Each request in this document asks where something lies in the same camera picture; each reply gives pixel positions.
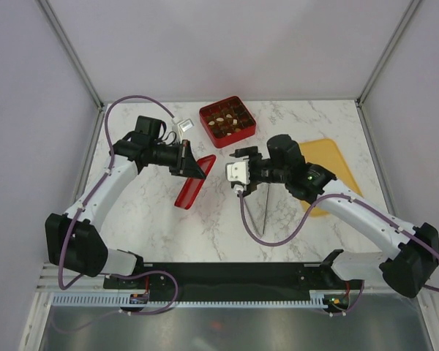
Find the metal tongs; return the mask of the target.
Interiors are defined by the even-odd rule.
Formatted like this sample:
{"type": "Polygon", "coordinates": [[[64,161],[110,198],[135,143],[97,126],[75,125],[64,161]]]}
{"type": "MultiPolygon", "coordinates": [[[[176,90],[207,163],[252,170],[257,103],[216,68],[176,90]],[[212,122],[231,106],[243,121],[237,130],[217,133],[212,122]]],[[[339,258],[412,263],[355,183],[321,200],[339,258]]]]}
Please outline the metal tongs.
{"type": "Polygon", "coordinates": [[[253,230],[259,238],[262,238],[265,233],[270,194],[271,185],[260,184],[257,190],[245,200],[253,230]]]}

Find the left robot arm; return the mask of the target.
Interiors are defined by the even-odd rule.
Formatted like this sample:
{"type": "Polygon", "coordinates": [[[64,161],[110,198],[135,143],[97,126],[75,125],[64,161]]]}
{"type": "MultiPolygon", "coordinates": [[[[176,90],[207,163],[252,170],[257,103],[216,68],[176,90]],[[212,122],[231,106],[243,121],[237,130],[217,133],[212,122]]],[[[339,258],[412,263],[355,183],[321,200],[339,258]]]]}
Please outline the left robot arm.
{"type": "Polygon", "coordinates": [[[161,140],[164,127],[159,119],[139,116],[134,130],[110,146],[105,167],[90,188],[63,214],[46,219],[48,257],[59,271],[89,277],[120,275],[129,288],[144,283],[146,272],[136,265],[136,255],[108,248],[100,231],[121,193],[145,167],[156,165],[166,167],[173,176],[206,178],[188,140],[171,145],[161,140]]]}

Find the red box lid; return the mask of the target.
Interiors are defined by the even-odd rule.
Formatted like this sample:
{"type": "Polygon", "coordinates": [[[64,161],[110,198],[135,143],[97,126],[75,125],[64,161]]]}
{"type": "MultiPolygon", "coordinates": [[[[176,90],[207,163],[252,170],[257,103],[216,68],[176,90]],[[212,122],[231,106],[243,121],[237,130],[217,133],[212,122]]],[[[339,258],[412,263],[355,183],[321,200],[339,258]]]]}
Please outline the red box lid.
{"type": "MultiPolygon", "coordinates": [[[[210,173],[214,163],[216,162],[216,159],[217,157],[211,154],[198,160],[198,164],[201,170],[205,173],[205,176],[210,173]]],[[[181,188],[174,206],[184,210],[189,210],[195,202],[195,199],[197,198],[205,180],[206,179],[188,178],[181,188]]]]}

